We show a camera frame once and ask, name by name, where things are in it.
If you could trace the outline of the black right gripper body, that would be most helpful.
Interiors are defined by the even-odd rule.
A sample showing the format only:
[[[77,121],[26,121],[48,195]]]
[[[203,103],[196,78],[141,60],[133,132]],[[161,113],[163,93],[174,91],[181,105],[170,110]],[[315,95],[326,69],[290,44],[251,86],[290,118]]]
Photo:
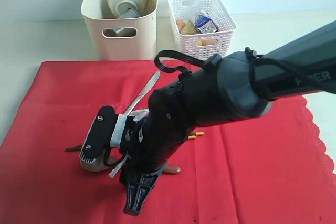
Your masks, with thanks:
[[[126,174],[150,174],[161,169],[185,142],[192,125],[184,116],[146,116],[134,121],[119,117],[119,149],[126,155],[121,179]]]

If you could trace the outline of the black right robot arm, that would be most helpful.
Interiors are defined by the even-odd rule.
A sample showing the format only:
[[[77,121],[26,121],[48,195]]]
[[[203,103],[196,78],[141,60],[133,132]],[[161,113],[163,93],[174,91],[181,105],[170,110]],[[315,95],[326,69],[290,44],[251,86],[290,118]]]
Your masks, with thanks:
[[[179,78],[153,91],[148,115],[132,131],[120,182],[127,190],[123,211],[133,216],[195,128],[261,117],[279,98],[335,93],[335,23],[264,55],[245,48],[199,60],[162,50],[154,63],[163,72],[178,71]]]

